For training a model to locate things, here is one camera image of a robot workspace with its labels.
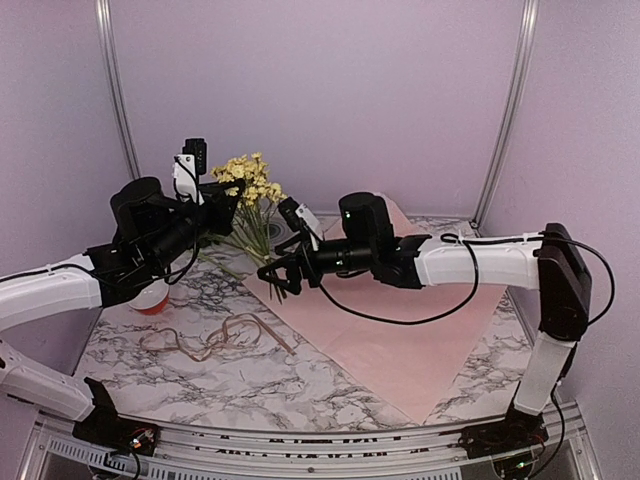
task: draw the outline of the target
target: flower bouquet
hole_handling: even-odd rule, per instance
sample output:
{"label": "flower bouquet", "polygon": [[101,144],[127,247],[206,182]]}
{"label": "flower bouquet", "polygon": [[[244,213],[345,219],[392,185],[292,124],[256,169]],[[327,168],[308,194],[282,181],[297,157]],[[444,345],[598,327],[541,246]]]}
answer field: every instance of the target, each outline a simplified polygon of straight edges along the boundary
{"label": "flower bouquet", "polygon": [[[242,250],[258,266],[270,263],[271,241],[269,223],[277,212],[277,205],[287,198],[278,183],[269,182],[269,165],[262,160],[262,153],[254,153],[230,159],[223,167],[216,167],[211,172],[219,182],[233,182],[242,179],[245,189],[238,201],[238,208],[233,218],[233,232],[227,236],[215,236],[214,243],[228,245]],[[239,188],[226,191],[227,195],[236,196]],[[226,272],[237,277],[237,274],[217,264]],[[284,298],[284,291],[276,289],[278,300]]]}

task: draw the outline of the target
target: black cable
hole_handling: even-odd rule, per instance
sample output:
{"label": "black cable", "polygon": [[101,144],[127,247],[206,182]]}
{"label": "black cable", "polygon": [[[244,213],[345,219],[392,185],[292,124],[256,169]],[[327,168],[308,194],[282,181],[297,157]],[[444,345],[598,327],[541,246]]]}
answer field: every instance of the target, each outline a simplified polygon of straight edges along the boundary
{"label": "black cable", "polygon": [[575,245],[578,248],[582,248],[583,250],[586,250],[592,255],[595,255],[598,258],[598,260],[600,260],[605,270],[607,271],[607,274],[609,275],[609,285],[610,285],[609,301],[607,302],[607,305],[602,309],[602,311],[598,315],[596,315],[591,320],[589,320],[589,326],[593,325],[594,323],[596,323],[598,320],[600,320],[602,317],[604,317],[607,314],[607,312],[611,309],[611,306],[613,305],[613,301],[615,300],[615,297],[616,297],[616,280],[615,280],[615,277],[613,276],[613,269],[611,268],[611,265],[609,265],[609,262],[607,262],[607,260],[604,258],[604,255],[598,252],[595,248],[585,243],[578,242],[576,240],[569,239],[569,238],[547,238],[547,240],[553,241],[553,242],[566,243],[569,245]]}
{"label": "black cable", "polygon": [[133,455],[133,459],[136,461],[136,474],[133,476],[133,480],[138,480],[140,478],[140,473],[142,471],[142,466],[140,465],[140,457],[135,452],[135,450],[131,449],[131,455]]}
{"label": "black cable", "polygon": [[182,165],[182,162],[180,162],[180,160],[176,160],[176,162],[178,163],[178,165],[180,166],[180,168],[182,168],[185,172],[187,172],[187,174],[191,177],[191,180],[193,180],[193,183],[196,187],[196,198],[193,199],[193,201],[196,204],[196,209],[195,209],[195,221],[194,221],[194,229],[193,229],[193,253],[191,254],[191,259],[189,260],[189,263],[187,263],[187,265],[185,265],[184,267],[178,269],[177,271],[175,271],[173,273],[173,275],[177,275],[177,277],[175,277],[174,279],[171,279],[171,277],[169,276],[165,282],[167,283],[167,285],[175,285],[176,283],[178,283],[180,280],[182,280],[182,278],[187,274],[187,272],[191,269],[191,267],[193,267],[193,264],[196,263],[196,260],[198,259],[198,209],[200,208],[200,190],[199,190],[199,186],[200,186],[200,182],[198,181],[198,177],[196,175],[194,175],[192,172],[189,171],[189,169],[187,167],[185,167],[184,165]]}
{"label": "black cable", "polygon": [[[448,234],[445,234],[445,235],[457,237],[455,234],[452,234],[452,233],[448,233]],[[329,299],[329,301],[331,303],[333,303],[336,307],[338,307],[340,310],[344,310],[345,312],[350,313],[352,315],[356,315],[358,317],[366,318],[368,320],[373,320],[375,322],[389,323],[389,324],[392,324],[392,325],[412,326],[412,325],[423,325],[425,323],[435,322],[436,320],[440,320],[441,318],[448,317],[449,315],[457,312],[462,307],[464,307],[467,303],[469,303],[471,301],[471,299],[475,296],[476,292],[478,291],[478,284],[480,283],[480,272],[478,270],[478,259],[476,258],[476,254],[474,253],[473,249],[471,248],[469,242],[467,242],[466,240],[462,240],[461,243],[469,251],[469,255],[471,256],[471,260],[473,261],[474,277],[473,277],[473,288],[471,289],[471,292],[469,293],[467,298],[465,298],[458,305],[456,305],[455,307],[451,308],[450,310],[447,310],[446,312],[440,313],[440,314],[435,315],[433,317],[424,318],[422,320],[412,320],[412,321],[393,320],[393,319],[390,319],[390,318],[377,317],[375,315],[369,315],[368,313],[358,312],[357,310],[353,310],[352,308],[349,308],[349,307],[346,307],[346,306],[342,305],[340,302],[338,302],[335,298],[333,298],[331,296],[331,294],[327,291],[327,289],[324,287],[324,285],[322,285],[322,283],[316,277],[315,272],[313,271],[313,267],[311,265],[311,262],[309,261],[309,257],[307,255],[306,248],[302,248],[302,253],[304,254],[304,258],[305,258],[305,261],[307,263],[307,266],[309,267],[309,272],[311,274],[311,279],[315,283],[318,284],[318,287],[320,288],[320,290],[322,291],[324,296],[327,297],[327,299]]]}
{"label": "black cable", "polygon": [[[478,239],[478,240],[465,240],[465,241],[470,245],[503,245],[506,243],[520,243],[525,241],[533,242],[533,241],[545,240],[548,242],[558,242],[558,243],[566,243],[567,245],[574,245],[594,255],[598,260],[600,260],[605,270],[607,271],[607,275],[609,276],[610,293],[609,293],[609,301],[607,302],[605,307],[602,309],[602,311],[598,313],[595,317],[593,317],[591,320],[589,320],[588,325],[591,326],[607,314],[607,312],[611,309],[611,306],[613,305],[613,302],[615,300],[616,281],[613,275],[613,269],[611,268],[611,265],[609,265],[609,262],[607,262],[606,258],[604,258],[604,255],[602,255],[599,251],[597,251],[595,248],[591,247],[590,245],[587,245],[586,243],[578,242],[577,240],[573,240],[570,238],[560,238],[552,235],[548,235],[547,237],[545,237],[544,235],[547,235],[547,234],[548,234],[547,232],[542,231],[540,232],[540,235],[542,235],[540,237],[503,238],[499,240]],[[443,238],[445,235],[450,235],[450,234],[444,234],[442,237],[440,237],[440,239],[443,242],[457,243],[456,241],[451,241],[446,238]]]}
{"label": "black cable", "polygon": [[535,478],[538,475],[540,475],[544,471],[544,469],[546,469],[549,466],[549,464],[553,461],[553,459],[556,458],[556,456],[558,455],[558,452],[560,452],[560,449],[562,448],[562,444],[564,443],[564,437],[565,437],[565,434],[567,433],[567,425],[564,419],[564,414],[562,413],[562,409],[560,408],[560,405],[558,404],[558,399],[556,398],[556,387],[553,387],[553,390],[551,391],[551,401],[553,402],[554,407],[556,407],[556,410],[558,411],[558,415],[560,415],[560,423],[562,426],[562,430],[560,432],[560,440],[558,441],[558,446],[553,451],[551,456],[549,456],[547,461],[538,470],[536,470],[534,473],[529,475],[529,479]]}

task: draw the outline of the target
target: metal frame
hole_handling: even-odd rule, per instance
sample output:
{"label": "metal frame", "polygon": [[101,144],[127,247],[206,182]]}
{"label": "metal frame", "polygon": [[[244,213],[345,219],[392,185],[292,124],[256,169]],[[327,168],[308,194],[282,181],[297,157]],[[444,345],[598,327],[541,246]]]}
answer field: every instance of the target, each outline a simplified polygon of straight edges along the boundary
{"label": "metal frame", "polygon": [[109,0],[96,0],[96,16],[98,19],[98,31],[100,33],[100,44],[104,67],[109,83],[111,101],[116,116],[120,142],[124,150],[127,171],[132,180],[140,178],[140,166],[138,157],[131,136],[129,120],[124,104],[122,93],[122,82],[120,81],[120,71],[118,69],[118,59],[116,55],[116,44],[113,38],[113,28],[111,26],[111,6]]}
{"label": "metal frame", "polygon": [[[600,480],[593,450],[575,402],[564,404],[568,446],[581,480]],[[550,439],[560,436],[560,417],[553,406],[545,411]],[[375,432],[305,433],[219,429],[160,422],[154,457],[141,457],[141,479],[260,480],[462,480],[461,468],[509,457],[467,459],[456,444],[460,430],[480,422],[461,422]],[[22,480],[39,480],[49,453],[103,470],[133,476],[131,458],[72,437],[73,423],[41,414],[20,471]]]}
{"label": "metal frame", "polygon": [[504,165],[507,155],[507,147],[509,138],[513,129],[513,123],[520,106],[522,93],[524,91],[525,80],[529,63],[531,60],[531,52],[533,50],[533,37],[538,18],[538,0],[525,0],[522,11],[522,24],[520,26],[520,36],[518,38],[518,46],[516,48],[516,59],[513,66],[513,75],[511,77],[511,85],[509,87],[509,97],[505,106],[502,124],[496,146],[493,150],[493,157],[489,165],[489,171],[484,181],[482,193],[478,201],[478,206],[473,215],[473,222],[477,226],[482,226],[484,222],[491,200],[498,185],[500,172]]}

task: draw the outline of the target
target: purple wall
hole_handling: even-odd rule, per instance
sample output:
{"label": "purple wall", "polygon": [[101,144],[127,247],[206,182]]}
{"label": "purple wall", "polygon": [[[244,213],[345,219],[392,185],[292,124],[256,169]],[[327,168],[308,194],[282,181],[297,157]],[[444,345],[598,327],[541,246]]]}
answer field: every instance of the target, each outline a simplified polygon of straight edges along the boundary
{"label": "purple wall", "polygon": [[[63,260],[113,235],[127,181],[92,2],[3,1],[0,15],[0,276]],[[73,369],[97,312],[3,334]],[[15,478],[36,410],[0,397],[0,478]]]}
{"label": "purple wall", "polygon": [[263,150],[300,201],[356,189],[470,216],[500,125],[522,2],[114,2],[142,171],[202,135],[211,163]]}
{"label": "purple wall", "polygon": [[[640,9],[637,2],[541,2],[535,50],[486,230],[567,225],[609,259],[611,313],[586,335],[567,381],[604,478],[637,478],[640,450]],[[593,312],[608,298],[597,262]],[[537,298],[520,295],[538,323]]]}

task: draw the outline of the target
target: yellow flower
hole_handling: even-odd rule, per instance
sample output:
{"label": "yellow flower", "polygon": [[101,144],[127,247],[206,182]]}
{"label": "yellow flower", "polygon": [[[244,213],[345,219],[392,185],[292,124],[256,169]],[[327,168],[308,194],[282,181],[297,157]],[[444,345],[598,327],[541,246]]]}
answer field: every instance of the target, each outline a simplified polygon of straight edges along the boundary
{"label": "yellow flower", "polygon": [[244,165],[233,165],[230,169],[229,169],[229,173],[231,175],[233,175],[235,178],[242,178],[244,177]]}

